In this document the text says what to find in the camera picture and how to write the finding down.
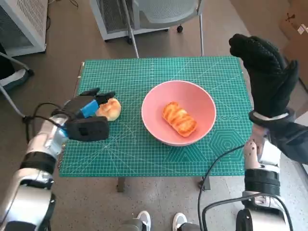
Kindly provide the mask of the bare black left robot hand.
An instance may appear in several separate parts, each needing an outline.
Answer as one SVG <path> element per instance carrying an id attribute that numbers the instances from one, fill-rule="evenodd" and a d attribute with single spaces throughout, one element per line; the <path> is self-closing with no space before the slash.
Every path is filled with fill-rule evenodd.
<path id="1" fill-rule="evenodd" d="M 69 100 L 63 107 L 65 112 L 76 118 L 94 116 L 101 104 L 105 104 L 116 95 L 115 91 L 99 93 L 100 88 L 94 88 L 80 93 Z"/>

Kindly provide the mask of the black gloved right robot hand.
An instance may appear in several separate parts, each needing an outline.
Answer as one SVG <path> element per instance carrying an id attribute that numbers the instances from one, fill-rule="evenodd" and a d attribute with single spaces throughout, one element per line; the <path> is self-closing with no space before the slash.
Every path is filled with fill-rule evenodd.
<path id="1" fill-rule="evenodd" d="M 298 61 L 287 63 L 276 46 L 256 36 L 235 34 L 229 45 L 231 55 L 241 58 L 249 74 L 254 111 L 267 118 L 287 113 L 299 79 Z"/>

